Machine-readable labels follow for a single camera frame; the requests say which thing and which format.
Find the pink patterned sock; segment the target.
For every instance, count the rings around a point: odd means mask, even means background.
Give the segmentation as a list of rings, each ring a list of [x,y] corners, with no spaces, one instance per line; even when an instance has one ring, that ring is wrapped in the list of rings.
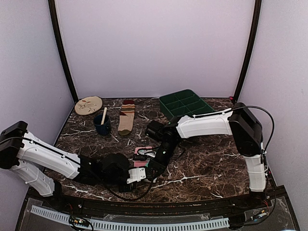
[[[148,163],[149,163],[151,158],[155,157],[156,151],[154,150],[154,148],[152,146],[137,147],[137,148],[135,148],[134,154],[147,155],[146,161],[133,161],[134,167],[148,167]]]

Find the green compartment tray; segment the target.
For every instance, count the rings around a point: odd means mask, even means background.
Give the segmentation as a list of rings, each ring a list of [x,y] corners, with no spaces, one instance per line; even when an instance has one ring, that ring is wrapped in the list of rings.
[[[161,96],[159,102],[160,110],[168,120],[176,116],[200,115],[215,111],[190,89]]]

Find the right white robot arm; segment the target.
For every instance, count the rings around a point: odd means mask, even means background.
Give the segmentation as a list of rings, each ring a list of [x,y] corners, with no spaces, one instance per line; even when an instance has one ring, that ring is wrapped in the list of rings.
[[[237,151],[245,159],[249,189],[245,204],[250,209],[257,208],[264,201],[263,192],[267,186],[266,153],[268,144],[263,141],[263,128],[260,121],[251,112],[258,106],[246,106],[236,103],[234,107],[223,111],[173,117],[167,124],[151,121],[145,134],[160,143],[151,156],[145,170],[145,179],[153,181],[164,173],[174,150],[183,139],[207,135],[230,135],[233,137]]]

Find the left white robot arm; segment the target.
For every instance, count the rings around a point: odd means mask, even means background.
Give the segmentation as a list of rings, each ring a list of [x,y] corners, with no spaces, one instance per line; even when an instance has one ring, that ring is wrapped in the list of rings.
[[[144,172],[130,168],[129,161],[122,154],[110,154],[98,160],[60,150],[29,132],[24,121],[1,132],[0,167],[15,172],[41,196],[49,197],[56,209],[65,209],[68,199],[60,193],[60,183],[46,176],[39,166],[86,185],[117,185],[120,192],[131,191]]]

